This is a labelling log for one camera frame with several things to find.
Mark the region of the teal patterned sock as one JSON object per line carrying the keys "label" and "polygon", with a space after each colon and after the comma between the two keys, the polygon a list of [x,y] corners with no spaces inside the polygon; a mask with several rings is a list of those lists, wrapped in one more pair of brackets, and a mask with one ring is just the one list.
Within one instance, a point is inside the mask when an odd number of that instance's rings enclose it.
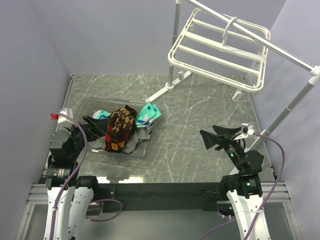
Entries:
{"label": "teal patterned sock", "polygon": [[93,118],[97,120],[106,119],[111,115],[110,112],[104,111],[104,110],[98,110],[93,114]]}
{"label": "teal patterned sock", "polygon": [[136,117],[136,126],[138,128],[146,128],[161,116],[162,113],[156,104],[147,103]]}

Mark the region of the white clip sock hanger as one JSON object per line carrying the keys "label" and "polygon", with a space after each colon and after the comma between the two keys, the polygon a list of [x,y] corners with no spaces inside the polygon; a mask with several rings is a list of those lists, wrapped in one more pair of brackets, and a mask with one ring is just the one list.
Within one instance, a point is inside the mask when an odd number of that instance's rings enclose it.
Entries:
{"label": "white clip sock hanger", "polygon": [[230,24],[195,8],[172,45],[167,59],[187,73],[257,94],[264,87],[268,49]]}

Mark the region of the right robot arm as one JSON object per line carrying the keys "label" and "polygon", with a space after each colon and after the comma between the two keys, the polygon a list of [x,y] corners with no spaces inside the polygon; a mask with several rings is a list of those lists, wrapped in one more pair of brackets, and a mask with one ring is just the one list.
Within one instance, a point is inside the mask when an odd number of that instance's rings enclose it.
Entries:
{"label": "right robot arm", "polygon": [[220,181],[219,193],[229,200],[242,240],[269,240],[271,238],[264,208],[263,190],[259,173],[264,156],[256,150],[245,151],[245,139],[254,128],[243,123],[238,128],[214,125],[214,133],[200,130],[206,149],[224,150],[237,173],[225,175]]}

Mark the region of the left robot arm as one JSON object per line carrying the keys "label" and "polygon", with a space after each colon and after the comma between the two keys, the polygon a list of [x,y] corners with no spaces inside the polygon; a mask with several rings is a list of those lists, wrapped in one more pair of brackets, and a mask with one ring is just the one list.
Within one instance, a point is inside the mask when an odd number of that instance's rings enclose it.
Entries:
{"label": "left robot arm", "polygon": [[50,138],[46,170],[48,211],[45,240],[78,240],[88,207],[100,195],[96,176],[79,176],[81,152],[88,143],[105,137],[110,119],[84,116],[85,124],[74,124]]}

